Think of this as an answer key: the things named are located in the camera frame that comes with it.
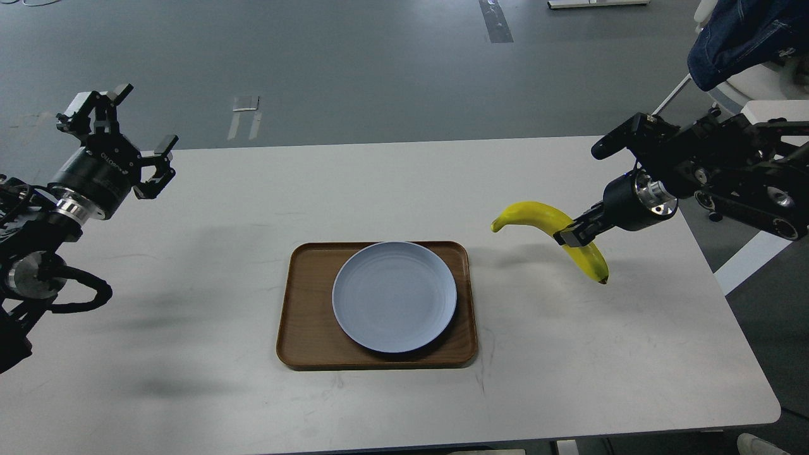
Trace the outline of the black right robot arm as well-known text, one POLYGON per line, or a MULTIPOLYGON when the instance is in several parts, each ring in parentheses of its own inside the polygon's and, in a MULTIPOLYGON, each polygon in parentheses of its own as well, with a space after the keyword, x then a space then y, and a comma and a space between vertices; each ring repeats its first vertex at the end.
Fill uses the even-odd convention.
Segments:
POLYGON ((590 150, 595 159, 629 150, 635 166, 552 235, 583 247, 612 228, 639 231, 671 219, 681 200, 695 198, 713 217, 798 241, 807 235, 807 144, 785 138, 805 136, 806 121, 751 123, 742 114, 720 121, 708 113, 682 128, 636 113, 590 150))

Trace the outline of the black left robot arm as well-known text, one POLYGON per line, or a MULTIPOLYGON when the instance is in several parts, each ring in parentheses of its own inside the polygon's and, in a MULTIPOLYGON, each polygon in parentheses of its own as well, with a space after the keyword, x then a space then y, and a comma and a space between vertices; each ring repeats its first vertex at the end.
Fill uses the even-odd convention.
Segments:
POLYGON ((57 127, 80 146, 46 185, 2 176, 1 314, 3 372, 32 355, 30 331, 46 313, 86 313, 113 296, 101 277, 66 264, 58 248, 78 241, 89 219, 108 220, 130 193, 152 200, 176 175, 168 135, 144 156, 119 129, 118 106, 133 86, 89 90, 58 113, 57 127))

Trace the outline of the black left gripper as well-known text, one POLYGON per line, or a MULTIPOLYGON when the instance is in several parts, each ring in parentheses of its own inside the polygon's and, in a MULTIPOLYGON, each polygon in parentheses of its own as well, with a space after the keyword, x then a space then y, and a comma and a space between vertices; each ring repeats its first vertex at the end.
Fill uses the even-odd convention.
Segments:
POLYGON ((179 141, 177 135, 167 135, 147 157, 120 141, 90 145, 121 136, 118 106, 133 89, 133 84, 125 83, 104 92, 80 92, 66 112, 56 115, 57 129, 77 138, 82 147, 55 173, 48 188, 55 196, 70 191, 89 200, 95 205, 95 218, 101 220, 112 218, 132 189, 137 199, 153 200, 176 175, 171 152, 179 141), (140 182, 143 167, 153 167, 154 173, 140 182))

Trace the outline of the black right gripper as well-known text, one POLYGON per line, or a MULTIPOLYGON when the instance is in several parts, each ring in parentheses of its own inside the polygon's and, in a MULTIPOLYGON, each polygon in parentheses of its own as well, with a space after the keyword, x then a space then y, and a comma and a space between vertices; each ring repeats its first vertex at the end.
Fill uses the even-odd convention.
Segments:
POLYGON ((614 227, 639 231, 661 222, 661 217, 654 215, 638 198, 638 175, 643 176, 643 173, 633 171, 611 181, 604 189, 603 201, 556 231, 554 241, 561 246, 583 248, 614 227))

